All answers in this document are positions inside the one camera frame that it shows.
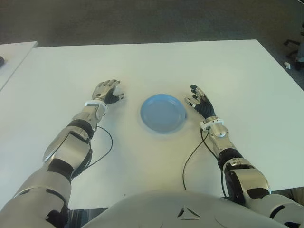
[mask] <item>triangular logo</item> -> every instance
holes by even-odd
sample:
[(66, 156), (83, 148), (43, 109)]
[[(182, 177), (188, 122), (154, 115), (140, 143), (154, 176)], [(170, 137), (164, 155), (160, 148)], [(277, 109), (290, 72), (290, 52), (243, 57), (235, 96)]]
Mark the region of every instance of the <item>triangular logo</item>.
[(188, 207), (183, 207), (177, 217), (180, 220), (200, 220), (198, 213), (194, 212)]

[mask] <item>robotic hand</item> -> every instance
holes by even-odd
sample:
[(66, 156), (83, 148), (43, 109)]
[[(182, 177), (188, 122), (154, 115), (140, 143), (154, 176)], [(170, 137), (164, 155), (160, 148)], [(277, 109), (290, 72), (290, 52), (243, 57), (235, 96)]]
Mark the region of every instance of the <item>robotic hand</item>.
[(282, 195), (271, 194), (265, 176), (237, 151), (228, 137), (228, 130), (214, 112), (210, 100), (196, 85), (191, 85), (196, 102), (185, 98), (204, 120), (203, 131), (208, 130), (218, 166), (225, 174), (228, 200), (270, 217), (288, 227), (304, 225), (304, 207)]
[(123, 99), (114, 95), (119, 81), (105, 81), (96, 87), (92, 100), (48, 146), (44, 165), (34, 172), (0, 212), (2, 228), (63, 228), (67, 223), (67, 204), (71, 180), (89, 165), (92, 156), (90, 140), (107, 105)]

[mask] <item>white table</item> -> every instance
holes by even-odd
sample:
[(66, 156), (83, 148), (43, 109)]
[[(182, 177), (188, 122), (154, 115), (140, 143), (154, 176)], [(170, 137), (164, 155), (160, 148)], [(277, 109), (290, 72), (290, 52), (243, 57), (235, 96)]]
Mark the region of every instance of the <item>white table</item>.
[(0, 56), (5, 60), (4, 65), (0, 67), (0, 91), (8, 82), (20, 63), (36, 45), (37, 42), (0, 45)]
[[(304, 94), (256, 40), (35, 48), (0, 94), (0, 207), (42, 165), (54, 137), (91, 98), (95, 86), (121, 80), (126, 99), (101, 126), (111, 153), (74, 179), (72, 209), (108, 207), (136, 193), (182, 189), (182, 167), (200, 142), (200, 116), (186, 106), (183, 128), (148, 130), (139, 110), (159, 93), (182, 102), (200, 86), (225, 120), (232, 142), (273, 190), (304, 185)], [(95, 161), (109, 148), (92, 141)], [(202, 146), (186, 169), (189, 190), (222, 196), (217, 162)]]

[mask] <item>chair leg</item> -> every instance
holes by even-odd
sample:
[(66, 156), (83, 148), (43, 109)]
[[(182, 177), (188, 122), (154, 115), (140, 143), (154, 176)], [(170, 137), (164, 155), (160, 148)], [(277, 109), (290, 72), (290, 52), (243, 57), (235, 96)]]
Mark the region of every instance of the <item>chair leg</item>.
[(296, 54), (296, 53), (298, 53), (298, 50), (290, 52), (286, 57), (290, 58), (293, 54)]
[(285, 46), (287, 46), (289, 43), (296, 44), (296, 45), (300, 45), (300, 42), (294, 41), (294, 40), (291, 40), (291, 39), (286, 40), (283, 44), (284, 44)]

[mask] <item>white cable clip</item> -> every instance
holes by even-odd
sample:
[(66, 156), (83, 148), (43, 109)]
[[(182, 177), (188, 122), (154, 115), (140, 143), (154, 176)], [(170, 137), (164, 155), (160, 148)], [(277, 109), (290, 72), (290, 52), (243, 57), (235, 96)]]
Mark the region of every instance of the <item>white cable clip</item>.
[(105, 102), (98, 101), (98, 100), (89, 100), (85, 103), (85, 106), (97, 106), (98, 109), (96, 110), (96, 118), (97, 120), (101, 120), (103, 115), (105, 115), (108, 107), (106, 106)]
[(224, 125), (224, 120), (223, 119), (215, 119), (215, 120), (211, 120), (208, 123), (204, 123), (203, 121), (200, 122), (200, 127), (202, 128), (203, 131), (207, 130), (210, 128), (210, 126), (212, 125), (216, 125), (216, 124), (222, 124)]

